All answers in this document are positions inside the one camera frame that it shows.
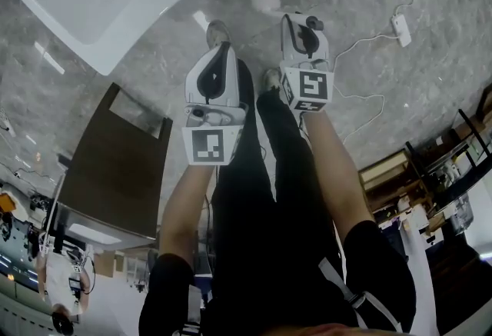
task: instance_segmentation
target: orange object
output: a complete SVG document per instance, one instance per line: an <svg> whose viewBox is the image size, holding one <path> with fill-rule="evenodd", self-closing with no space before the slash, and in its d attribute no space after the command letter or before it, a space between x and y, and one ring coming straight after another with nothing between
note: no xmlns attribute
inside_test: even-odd
<svg viewBox="0 0 492 336"><path fill-rule="evenodd" d="M4 213L15 210L15 203L10 199L8 194L0 194L0 209Z"/></svg>

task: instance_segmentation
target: person in white shirt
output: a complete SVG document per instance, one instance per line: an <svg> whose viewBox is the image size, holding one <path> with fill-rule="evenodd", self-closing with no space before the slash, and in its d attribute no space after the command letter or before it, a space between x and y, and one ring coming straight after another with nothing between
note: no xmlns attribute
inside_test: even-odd
<svg viewBox="0 0 492 336"><path fill-rule="evenodd" d="M80 315L87 310L91 282L85 270L77 273L67 255L50 251L36 258L38 271L38 290L43 301L52 306L52 320L59 334L73 334L70 317ZM80 282L80 292L76 294L70 283Z"/></svg>

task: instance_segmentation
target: power adapter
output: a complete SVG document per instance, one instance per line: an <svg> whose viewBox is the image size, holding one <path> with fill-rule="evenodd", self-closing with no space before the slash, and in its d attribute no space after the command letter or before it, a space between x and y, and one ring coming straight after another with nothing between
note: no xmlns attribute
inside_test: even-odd
<svg viewBox="0 0 492 336"><path fill-rule="evenodd" d="M405 15L394 15L391 18L391 24L393 25L394 33L398 37L398 42L400 42L401 47L404 48L409 45L412 42L412 37L410 35L410 30L408 28Z"/></svg>

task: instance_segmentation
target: strap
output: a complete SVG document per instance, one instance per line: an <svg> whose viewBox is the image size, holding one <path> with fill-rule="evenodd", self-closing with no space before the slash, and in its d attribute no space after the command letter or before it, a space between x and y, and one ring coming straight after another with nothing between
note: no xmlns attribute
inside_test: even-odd
<svg viewBox="0 0 492 336"><path fill-rule="evenodd" d="M372 293L365 291L364 295L367 301L372 303L372 305L389 320L389 322L394 326L396 332L403 333L403 330L401 329L401 324L396 320L396 318L386 308L386 306L384 306L374 295L372 295Z"/></svg>
<svg viewBox="0 0 492 336"><path fill-rule="evenodd" d="M335 268L327 258L323 258L318 267L320 268L324 278L326 278L328 281L331 281L333 284L340 288L342 294L344 295L345 301L352 301L357 297L355 294L352 293L349 287L347 287L347 285L341 279L337 271L335 271Z"/></svg>
<svg viewBox="0 0 492 336"><path fill-rule="evenodd" d="M364 320L362 319L361 315L357 312L357 310L354 310L355 311L355 317L357 317L357 323L359 324L359 328L360 329L368 329L366 323L364 322Z"/></svg>
<svg viewBox="0 0 492 336"><path fill-rule="evenodd" d="M359 328L367 329L367 325L361 315L357 312L357 309L365 302L371 303L387 320L393 325L396 332L403 332L401 329L401 324L396 320L396 318L390 313L390 311L370 292L365 291L363 294L354 294L349 287L344 283L340 275L335 271L333 265L329 262L327 258L323 258L318 267L323 273L323 276L340 288L342 294L344 295L345 301L349 302L355 311L355 316L357 317L357 323Z"/></svg>

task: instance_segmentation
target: cardboard box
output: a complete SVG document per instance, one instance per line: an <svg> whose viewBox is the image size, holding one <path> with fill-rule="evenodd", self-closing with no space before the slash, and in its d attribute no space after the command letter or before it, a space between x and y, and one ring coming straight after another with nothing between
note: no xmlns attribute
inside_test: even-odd
<svg viewBox="0 0 492 336"><path fill-rule="evenodd" d="M0 194L0 209L4 213L15 210L15 203L8 196L8 194Z"/></svg>
<svg viewBox="0 0 492 336"><path fill-rule="evenodd" d="M115 270L115 252L105 251L94 255L95 273L112 278Z"/></svg>

